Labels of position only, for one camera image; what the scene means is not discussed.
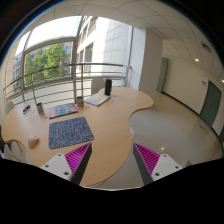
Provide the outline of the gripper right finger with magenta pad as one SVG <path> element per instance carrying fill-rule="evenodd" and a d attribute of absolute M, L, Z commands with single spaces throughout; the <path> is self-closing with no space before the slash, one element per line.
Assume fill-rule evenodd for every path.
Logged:
<path fill-rule="evenodd" d="M 137 143 L 133 144 L 133 154 L 145 185 L 182 169 L 168 154 L 159 155 Z"/>

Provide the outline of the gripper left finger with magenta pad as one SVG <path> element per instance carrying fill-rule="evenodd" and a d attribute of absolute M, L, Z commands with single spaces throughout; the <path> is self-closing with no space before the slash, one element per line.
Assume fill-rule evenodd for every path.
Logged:
<path fill-rule="evenodd" d="M 87 143 L 67 154 L 56 154 L 42 169 L 79 185 L 91 154 L 92 144 Z"/>

